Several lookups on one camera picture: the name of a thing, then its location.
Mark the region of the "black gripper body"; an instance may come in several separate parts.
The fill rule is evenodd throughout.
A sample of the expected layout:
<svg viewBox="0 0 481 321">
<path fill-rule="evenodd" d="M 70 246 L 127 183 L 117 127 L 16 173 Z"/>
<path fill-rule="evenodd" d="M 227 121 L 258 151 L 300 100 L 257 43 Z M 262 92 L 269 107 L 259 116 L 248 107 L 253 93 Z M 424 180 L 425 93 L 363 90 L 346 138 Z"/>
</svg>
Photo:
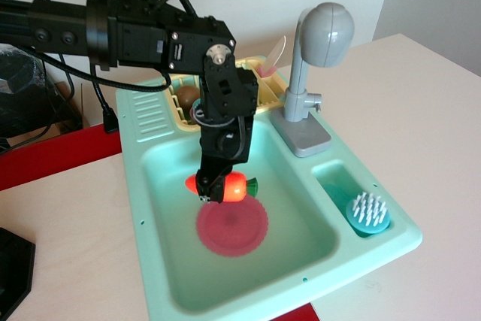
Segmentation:
<svg viewBox="0 0 481 321">
<path fill-rule="evenodd" d="M 254 116 L 235 117 L 229 124 L 201 126 L 201 163 L 197 173 L 215 178 L 226 176 L 235 165 L 246 163 L 250 154 Z"/>
</svg>

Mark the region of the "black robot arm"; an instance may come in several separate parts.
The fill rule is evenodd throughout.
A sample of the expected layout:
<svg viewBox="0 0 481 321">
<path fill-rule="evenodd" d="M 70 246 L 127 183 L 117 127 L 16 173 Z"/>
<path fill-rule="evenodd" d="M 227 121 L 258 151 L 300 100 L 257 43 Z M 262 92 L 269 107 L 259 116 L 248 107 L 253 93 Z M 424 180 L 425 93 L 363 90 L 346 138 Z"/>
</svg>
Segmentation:
<svg viewBox="0 0 481 321">
<path fill-rule="evenodd" d="M 59 54 L 85 56 L 103 71 L 152 68 L 166 90 L 174 74 L 200 80 L 194 108 L 201 127 L 195 188 L 202 201 L 236 201 L 234 165 L 247 162 L 257 108 L 255 74 L 236 64 L 235 39 L 215 17 L 200 17 L 189 0 L 1 1 L 1 41 L 57 68 Z"/>
</svg>

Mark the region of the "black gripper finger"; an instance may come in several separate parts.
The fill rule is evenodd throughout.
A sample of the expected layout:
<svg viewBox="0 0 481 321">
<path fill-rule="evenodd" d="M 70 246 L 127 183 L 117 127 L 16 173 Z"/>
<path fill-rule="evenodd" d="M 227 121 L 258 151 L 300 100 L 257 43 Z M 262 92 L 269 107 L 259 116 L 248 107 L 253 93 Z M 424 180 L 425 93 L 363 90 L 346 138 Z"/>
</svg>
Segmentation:
<svg viewBox="0 0 481 321">
<path fill-rule="evenodd" d="M 200 201 L 204 203 L 222 203 L 225 193 L 225 176 L 209 178 L 198 172 L 195 176 L 195 185 Z"/>
</svg>

